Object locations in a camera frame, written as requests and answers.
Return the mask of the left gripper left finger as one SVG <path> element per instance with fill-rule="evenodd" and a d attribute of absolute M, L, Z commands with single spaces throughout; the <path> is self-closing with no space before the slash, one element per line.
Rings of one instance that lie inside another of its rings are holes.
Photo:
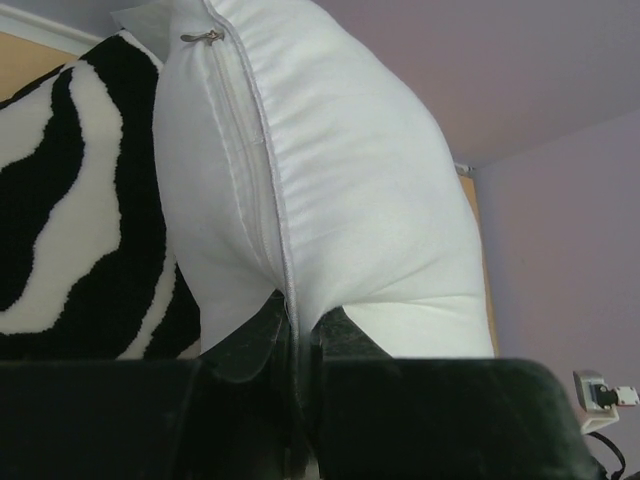
<path fill-rule="evenodd" d="M 201 356 L 213 385 L 199 439 L 208 479 L 282 479 L 291 433 L 290 329 L 281 294 Z"/>

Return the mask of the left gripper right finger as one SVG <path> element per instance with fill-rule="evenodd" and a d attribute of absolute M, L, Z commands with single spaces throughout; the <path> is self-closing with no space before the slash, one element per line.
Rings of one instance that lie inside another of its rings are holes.
<path fill-rule="evenodd" d="M 311 332 L 305 428 L 322 479 L 371 479 L 392 357 L 337 308 Z"/>

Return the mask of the white pillow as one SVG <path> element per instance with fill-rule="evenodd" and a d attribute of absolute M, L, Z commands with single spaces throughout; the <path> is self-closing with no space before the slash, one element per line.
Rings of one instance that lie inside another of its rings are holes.
<path fill-rule="evenodd" d="M 311 1 L 151 1 L 171 243 L 209 349 L 274 292 L 301 347 L 342 308 L 400 358 L 492 357 L 478 226 L 416 95 Z"/>

